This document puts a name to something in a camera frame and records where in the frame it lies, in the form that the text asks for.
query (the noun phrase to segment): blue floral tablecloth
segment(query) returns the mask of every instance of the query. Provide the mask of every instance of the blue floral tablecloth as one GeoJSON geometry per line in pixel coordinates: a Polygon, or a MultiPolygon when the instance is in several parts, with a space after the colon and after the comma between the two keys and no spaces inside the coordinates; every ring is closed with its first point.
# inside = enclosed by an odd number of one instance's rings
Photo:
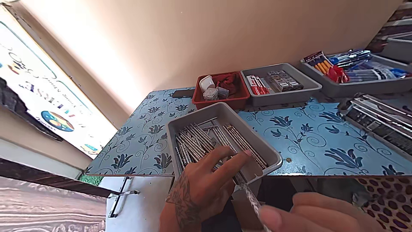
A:
{"type": "MultiPolygon", "coordinates": [[[[172,98],[175,90],[151,92],[86,174],[173,174],[165,124],[196,110],[192,99],[172,98]]],[[[334,99],[319,101],[312,98],[307,103],[274,106],[276,109],[250,107],[239,112],[282,154],[283,165],[270,175],[412,174],[411,162],[343,120],[338,103],[330,103],[334,99]]],[[[409,110],[409,101],[388,101],[409,110]]]]}

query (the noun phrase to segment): green mat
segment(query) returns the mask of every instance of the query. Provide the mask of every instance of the green mat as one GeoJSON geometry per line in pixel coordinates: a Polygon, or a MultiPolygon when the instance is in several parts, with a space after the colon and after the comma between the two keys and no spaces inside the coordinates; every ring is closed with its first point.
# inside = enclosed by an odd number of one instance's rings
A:
{"type": "Polygon", "coordinates": [[[79,176],[78,180],[91,184],[91,185],[98,186],[100,182],[102,182],[103,177],[104,176],[89,176],[89,175],[82,174],[79,176]]]}

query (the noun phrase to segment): finger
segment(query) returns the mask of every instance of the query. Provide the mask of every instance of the finger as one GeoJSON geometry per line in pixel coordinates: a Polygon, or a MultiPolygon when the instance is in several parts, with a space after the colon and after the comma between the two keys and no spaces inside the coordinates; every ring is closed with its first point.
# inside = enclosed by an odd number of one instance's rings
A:
{"type": "Polygon", "coordinates": [[[230,180],[248,161],[251,161],[252,153],[248,151],[239,152],[230,160],[226,161],[218,170],[212,173],[214,188],[219,189],[230,180]]]}
{"type": "Polygon", "coordinates": [[[233,191],[234,191],[234,187],[236,186],[236,184],[234,183],[234,181],[232,179],[228,180],[221,188],[221,191],[226,191],[229,196],[232,195],[233,191]]]}
{"type": "Polygon", "coordinates": [[[358,220],[339,211],[314,206],[296,206],[291,213],[300,215],[309,221],[334,232],[360,232],[358,220]]]}
{"type": "Polygon", "coordinates": [[[199,161],[199,163],[208,170],[211,170],[214,166],[216,166],[219,160],[233,155],[234,152],[232,149],[230,149],[230,147],[220,146],[209,152],[203,159],[199,161]]]}
{"type": "Polygon", "coordinates": [[[271,206],[260,207],[259,218],[273,232],[333,232],[304,217],[271,206]]]}
{"type": "Polygon", "coordinates": [[[319,208],[325,208],[330,210],[339,211],[345,213],[354,218],[358,218],[361,212],[353,205],[346,201],[342,201],[336,198],[324,196],[317,192],[301,192],[293,196],[293,207],[296,206],[315,206],[319,208]]]}
{"type": "Polygon", "coordinates": [[[201,211],[201,218],[209,218],[218,213],[221,213],[232,195],[235,187],[233,180],[226,182],[216,194],[216,196],[209,202],[206,208],[201,211]]]}

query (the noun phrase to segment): red plastic tray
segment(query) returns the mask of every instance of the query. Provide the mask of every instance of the red plastic tray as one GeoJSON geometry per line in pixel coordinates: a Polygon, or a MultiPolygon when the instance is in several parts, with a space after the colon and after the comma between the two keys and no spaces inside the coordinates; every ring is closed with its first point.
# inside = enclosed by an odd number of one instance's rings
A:
{"type": "Polygon", "coordinates": [[[196,105],[197,109],[202,109],[206,106],[210,106],[212,104],[215,104],[217,102],[225,102],[230,106],[232,109],[245,109],[246,105],[246,100],[250,98],[250,93],[249,90],[245,84],[245,81],[242,78],[242,74],[237,71],[237,72],[229,72],[229,73],[218,73],[218,74],[211,74],[212,77],[220,75],[220,74],[230,74],[230,73],[237,73],[238,78],[236,79],[236,82],[234,84],[237,87],[237,93],[234,94],[233,98],[228,98],[228,99],[223,99],[223,100],[213,100],[213,101],[206,101],[203,98],[203,93],[202,90],[200,89],[199,82],[202,78],[204,78],[207,75],[200,76],[197,79],[196,82],[196,88],[194,90],[193,94],[193,99],[192,103],[196,105]]]}

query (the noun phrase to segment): mobile phone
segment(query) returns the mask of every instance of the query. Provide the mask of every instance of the mobile phone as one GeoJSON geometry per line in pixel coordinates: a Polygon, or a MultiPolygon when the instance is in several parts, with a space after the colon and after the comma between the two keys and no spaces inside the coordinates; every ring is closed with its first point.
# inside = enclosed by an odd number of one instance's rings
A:
{"type": "Polygon", "coordinates": [[[194,90],[176,90],[173,94],[173,98],[179,97],[193,97],[194,90]]]}

